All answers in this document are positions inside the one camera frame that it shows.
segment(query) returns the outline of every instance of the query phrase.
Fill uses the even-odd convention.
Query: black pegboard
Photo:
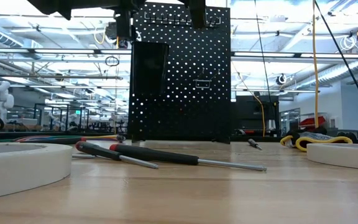
[[[184,5],[176,4],[147,2],[134,15],[142,41],[167,43],[170,50],[162,95],[135,95],[131,80],[128,133],[132,140],[229,142],[230,9],[208,7],[205,29],[193,29],[189,21]],[[199,82],[198,87],[210,87],[197,88],[197,78],[211,80]]]

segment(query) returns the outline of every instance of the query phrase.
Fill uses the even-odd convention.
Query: white tape roll
[[[71,146],[0,143],[0,196],[62,180],[70,174]]]
[[[323,164],[358,168],[358,144],[308,144],[308,159]]]

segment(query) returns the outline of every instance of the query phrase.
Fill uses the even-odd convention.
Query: ceiling light
[[[49,91],[47,91],[47,90],[44,90],[44,89],[41,89],[41,88],[34,88],[35,90],[38,90],[38,91],[40,91],[40,92],[42,92],[42,93],[50,93]]]
[[[63,97],[63,98],[75,98],[76,96],[68,94],[68,93],[56,93],[56,95]]]
[[[358,54],[344,54],[345,58],[358,58]],[[313,54],[302,54],[301,57],[313,57]],[[316,54],[317,58],[342,58],[341,54]]]
[[[27,49],[0,48],[0,53],[29,53]]]
[[[61,88],[61,86],[30,86],[32,88]]]
[[[17,78],[17,77],[3,77],[3,79],[5,80],[9,80],[12,82],[17,82],[17,83],[21,83],[21,84],[32,84],[32,82],[24,79],[24,78]]]
[[[94,54],[94,50],[83,49],[36,49],[35,52],[43,54]]]
[[[248,57],[293,57],[295,54],[289,53],[260,53],[260,52],[234,52],[234,56]]]
[[[97,104],[97,103],[85,103],[85,104],[90,105],[90,106],[99,106],[99,104]]]
[[[101,50],[102,54],[131,54],[131,50]]]

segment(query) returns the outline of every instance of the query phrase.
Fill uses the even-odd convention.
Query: screwdriver
[[[146,147],[138,146],[127,146],[123,144],[113,144],[110,146],[110,150],[120,152],[122,155],[130,156],[137,159],[142,159],[145,161],[162,161],[162,162],[173,162],[177,164],[186,164],[186,165],[198,165],[201,164],[210,164],[226,167],[236,167],[242,169],[253,169],[259,171],[265,171],[266,167],[264,166],[253,166],[247,164],[239,164],[233,162],[221,162],[221,161],[211,161],[206,159],[199,159],[198,156],[190,156],[173,152],[163,152]]]
[[[262,148],[253,139],[248,139],[248,143],[250,146],[262,150]]]
[[[114,152],[114,151],[105,149],[103,147],[100,147],[96,144],[92,144],[89,142],[79,141],[75,144],[75,148],[78,151],[81,151],[81,152],[84,152],[87,154],[91,154],[94,156],[106,157],[106,158],[110,158],[115,161],[131,162],[131,163],[134,163],[134,164],[137,164],[140,166],[146,166],[149,168],[158,169],[157,164],[153,164],[151,162],[146,162],[146,161],[142,161],[139,159],[134,159],[131,157],[123,156],[120,152]]]

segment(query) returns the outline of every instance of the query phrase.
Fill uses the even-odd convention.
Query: workbench surface
[[[155,170],[73,159],[66,179],[0,197],[0,223],[358,223],[358,169],[311,162],[279,143],[261,142],[263,151],[246,142],[140,145],[263,164],[267,172],[163,162]]]

